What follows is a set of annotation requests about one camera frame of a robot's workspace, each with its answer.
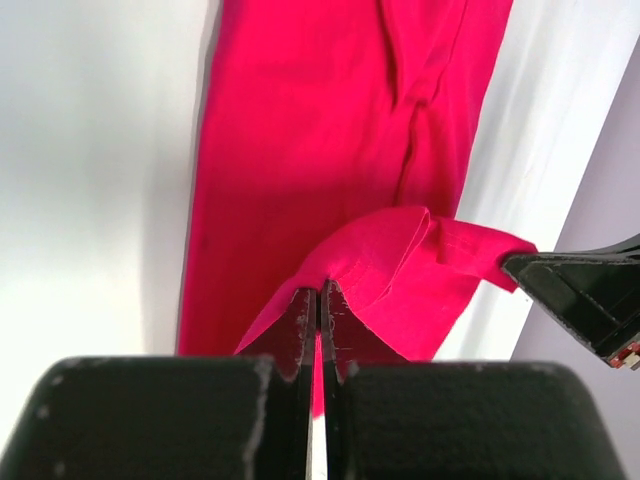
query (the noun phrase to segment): pink cloth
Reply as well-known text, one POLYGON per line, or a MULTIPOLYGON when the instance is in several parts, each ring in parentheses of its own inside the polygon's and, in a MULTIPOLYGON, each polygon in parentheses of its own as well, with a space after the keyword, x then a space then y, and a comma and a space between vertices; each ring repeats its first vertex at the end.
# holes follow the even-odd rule
POLYGON ((239 352, 338 280, 429 360, 533 245, 453 220, 511 0, 228 0, 201 132, 181 354, 239 352))

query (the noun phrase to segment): white surface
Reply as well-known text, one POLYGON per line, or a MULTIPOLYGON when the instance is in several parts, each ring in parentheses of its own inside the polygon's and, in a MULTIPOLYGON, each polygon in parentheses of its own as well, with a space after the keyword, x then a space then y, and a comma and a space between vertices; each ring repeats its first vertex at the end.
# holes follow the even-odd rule
MULTIPOLYGON (((640 34, 640 1, 516 0, 458 218, 553 250, 640 34)), ((511 357, 531 308, 480 286, 438 359, 511 357)))
MULTIPOLYGON (((55 360, 173 349, 217 6, 0 4, 0 445, 55 360)), ((517 1, 464 218, 553 246, 637 37, 639 8, 517 1)), ((527 308, 493 295, 483 290, 473 310, 490 322, 462 321, 444 356, 511 353, 527 308)))
POLYGON ((0 2, 0 450, 54 361, 173 351, 208 4, 0 2))

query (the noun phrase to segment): black plastic part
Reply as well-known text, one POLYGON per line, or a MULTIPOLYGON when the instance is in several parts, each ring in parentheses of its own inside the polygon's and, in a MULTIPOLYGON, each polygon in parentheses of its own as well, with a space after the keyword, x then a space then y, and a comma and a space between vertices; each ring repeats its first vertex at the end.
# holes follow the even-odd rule
POLYGON ((336 402, 330 480, 624 478, 589 394, 556 366, 352 368, 336 402))
POLYGON ((268 400, 269 414, 278 416, 278 420, 271 424, 292 430, 293 438, 288 450, 281 452, 278 451, 279 445, 272 445, 261 451, 261 454, 269 452, 276 461, 284 459, 286 455, 291 456, 292 466, 288 476, 283 477, 287 479, 305 478, 311 465, 311 392, 317 297, 315 290, 297 290, 287 311, 241 352, 244 356, 267 355, 273 358, 282 377, 292 382, 291 388, 284 392, 284 397, 274 394, 268 400))
POLYGON ((345 410, 343 383, 356 365, 408 365, 409 362, 389 348, 351 311, 334 281, 325 283, 320 295, 320 331, 322 335, 322 372, 324 383, 327 471, 329 478, 347 478, 353 470, 348 453, 350 419, 345 410))
POLYGON ((37 385, 0 478, 302 479, 297 404, 266 358, 66 360, 37 385))
POLYGON ((640 367, 640 235, 580 253, 512 255, 503 269, 612 367, 640 367))

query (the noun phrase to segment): white wall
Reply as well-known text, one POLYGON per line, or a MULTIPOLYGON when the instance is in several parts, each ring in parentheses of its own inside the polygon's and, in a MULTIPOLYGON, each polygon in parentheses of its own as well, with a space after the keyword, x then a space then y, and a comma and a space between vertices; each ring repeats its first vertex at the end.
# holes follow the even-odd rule
MULTIPOLYGON (((640 233, 640 44, 622 79, 556 251, 614 244, 640 233)), ((534 307, 513 358, 571 367, 593 393, 630 479, 640 478, 640 372, 613 370, 534 307)))
POLYGON ((0 450, 54 361, 173 351, 217 6, 0 2, 0 450))
MULTIPOLYGON (((552 249, 640 34, 640 1, 515 0, 458 218, 552 249)), ((482 282, 437 358, 508 360, 531 308, 482 282)))

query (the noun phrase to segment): pink garment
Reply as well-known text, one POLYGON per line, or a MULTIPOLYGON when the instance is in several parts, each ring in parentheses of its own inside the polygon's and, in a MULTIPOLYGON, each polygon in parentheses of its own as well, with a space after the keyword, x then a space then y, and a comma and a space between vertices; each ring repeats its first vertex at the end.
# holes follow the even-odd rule
POLYGON ((201 132, 179 353, 239 352, 297 287, 430 360, 533 251, 453 220, 511 0, 232 0, 201 132))

